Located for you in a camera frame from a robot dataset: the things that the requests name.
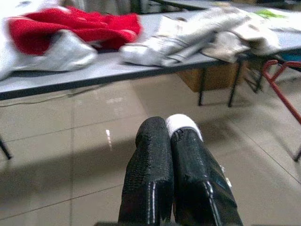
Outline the brown cardboard box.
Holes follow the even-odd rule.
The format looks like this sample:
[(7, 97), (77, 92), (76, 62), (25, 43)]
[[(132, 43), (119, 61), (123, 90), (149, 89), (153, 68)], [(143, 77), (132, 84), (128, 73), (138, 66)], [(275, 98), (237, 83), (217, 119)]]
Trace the brown cardboard box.
[(204, 90), (217, 90), (231, 87), (237, 70), (238, 64), (225, 64), (206, 69), (188, 69), (178, 72), (177, 75), (193, 92), (198, 92), (205, 71)]

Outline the white grey garment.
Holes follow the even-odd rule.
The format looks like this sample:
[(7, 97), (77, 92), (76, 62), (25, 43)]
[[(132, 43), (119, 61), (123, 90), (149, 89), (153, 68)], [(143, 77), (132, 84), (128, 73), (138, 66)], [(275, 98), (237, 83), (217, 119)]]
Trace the white grey garment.
[(9, 19), (54, 8), (70, 12), (61, 6), (63, 0), (0, 0), (0, 81), (13, 71), (63, 72), (84, 68), (97, 58), (97, 51), (75, 33), (60, 29), (50, 36), (50, 46), (41, 56), (22, 53), (9, 33)]

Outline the black white-tipped left gripper right finger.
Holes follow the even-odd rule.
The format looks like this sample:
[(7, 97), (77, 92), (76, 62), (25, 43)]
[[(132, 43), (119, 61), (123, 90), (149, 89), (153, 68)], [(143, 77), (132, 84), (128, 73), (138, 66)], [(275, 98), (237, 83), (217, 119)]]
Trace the black white-tipped left gripper right finger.
[(174, 217), (182, 226), (243, 226), (223, 169), (184, 114), (166, 119), (175, 178)]

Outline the red fleece garment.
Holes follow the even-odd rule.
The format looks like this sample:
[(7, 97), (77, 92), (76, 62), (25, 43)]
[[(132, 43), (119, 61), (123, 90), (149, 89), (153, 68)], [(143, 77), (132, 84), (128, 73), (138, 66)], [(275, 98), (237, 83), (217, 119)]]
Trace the red fleece garment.
[(8, 19), (16, 48), (29, 55), (43, 55), (50, 39), (59, 30), (70, 30), (85, 42), (99, 42), (100, 48), (119, 49), (137, 40), (143, 27), (137, 14), (101, 15), (74, 7), (47, 8)]

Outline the white T-shirt green print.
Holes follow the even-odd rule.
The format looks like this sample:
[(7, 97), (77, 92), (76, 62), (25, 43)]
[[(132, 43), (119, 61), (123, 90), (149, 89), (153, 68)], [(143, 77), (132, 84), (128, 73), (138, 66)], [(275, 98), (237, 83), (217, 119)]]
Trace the white T-shirt green print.
[(264, 56), (277, 53), (281, 49), (279, 38), (254, 13), (244, 11), (245, 17), (241, 23), (232, 29), (240, 39), (248, 44), (253, 54)]

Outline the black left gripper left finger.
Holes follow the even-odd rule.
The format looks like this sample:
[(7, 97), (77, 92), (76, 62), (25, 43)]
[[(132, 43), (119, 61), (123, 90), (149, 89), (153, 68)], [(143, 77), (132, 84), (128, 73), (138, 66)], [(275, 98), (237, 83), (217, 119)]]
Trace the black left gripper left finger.
[(165, 120), (158, 116), (146, 119), (137, 131), (135, 147), (126, 168), (118, 221), (169, 222), (174, 170)]

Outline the white printed garment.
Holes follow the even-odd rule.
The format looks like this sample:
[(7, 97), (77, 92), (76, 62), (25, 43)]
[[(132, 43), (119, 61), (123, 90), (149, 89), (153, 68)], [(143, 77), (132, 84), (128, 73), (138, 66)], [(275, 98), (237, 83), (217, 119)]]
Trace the white printed garment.
[(163, 16), (156, 33), (142, 43), (119, 49), (122, 61), (135, 65), (170, 66), (205, 47), (218, 32), (228, 31), (246, 20), (236, 7), (214, 7), (185, 19)]

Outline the grey table black edge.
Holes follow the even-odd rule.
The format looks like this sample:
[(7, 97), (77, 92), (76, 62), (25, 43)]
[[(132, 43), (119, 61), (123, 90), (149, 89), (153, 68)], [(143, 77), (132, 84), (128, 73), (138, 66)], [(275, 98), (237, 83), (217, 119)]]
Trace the grey table black edge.
[[(152, 35), (162, 16), (185, 19), (195, 16), (201, 11), (173, 12), (163, 14), (140, 15), (144, 33), (139, 41)], [(281, 48), (275, 53), (297, 53), (301, 51), (301, 34), (290, 32), (276, 32)], [(149, 67), (122, 63), (118, 52), (101, 51), (96, 62), (84, 69), (65, 72), (16, 72), (13, 76), (0, 81), (0, 101), (13, 98), (27, 97), (49, 92), (57, 92), (115, 81), (131, 80), (160, 74), (169, 74), (186, 69), (207, 68), (226, 62), (195, 54), (183, 63), (170, 67)]]
[(262, 8), (278, 8), (291, 11), (301, 11), (301, 0), (276, 0), (265, 3), (245, 3), (230, 0), (149, 0), (163, 6), (184, 8), (186, 10), (202, 10), (218, 5), (231, 5), (245, 10), (260, 10)]

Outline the beige trousers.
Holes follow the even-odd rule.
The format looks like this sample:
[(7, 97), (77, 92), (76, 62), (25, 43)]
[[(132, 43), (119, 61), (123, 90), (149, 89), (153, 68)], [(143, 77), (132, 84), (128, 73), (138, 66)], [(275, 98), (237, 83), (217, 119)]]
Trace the beige trousers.
[(238, 55), (249, 51), (250, 47), (231, 32), (216, 32), (214, 40), (208, 43), (202, 54), (228, 63), (235, 63)]

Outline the red clothes hanger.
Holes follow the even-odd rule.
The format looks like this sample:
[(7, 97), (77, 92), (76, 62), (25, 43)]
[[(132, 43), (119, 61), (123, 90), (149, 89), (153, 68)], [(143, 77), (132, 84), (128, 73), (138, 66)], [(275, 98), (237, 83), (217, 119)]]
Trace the red clothes hanger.
[(289, 112), (293, 115), (293, 117), (297, 120), (297, 122), (301, 125), (301, 114), (298, 113), (297, 109), (290, 103), (290, 101), (283, 95), (282, 91), (279, 89), (278, 85), (275, 83), (276, 79), (285, 71), (288, 67), (301, 68), (301, 62), (299, 61), (286, 61), (280, 65), (280, 67), (276, 70), (276, 72), (271, 75), (269, 73), (269, 68), (273, 65), (277, 65), (277, 60), (269, 60), (267, 61), (262, 68), (262, 75), (267, 80), (270, 87), (274, 90)]

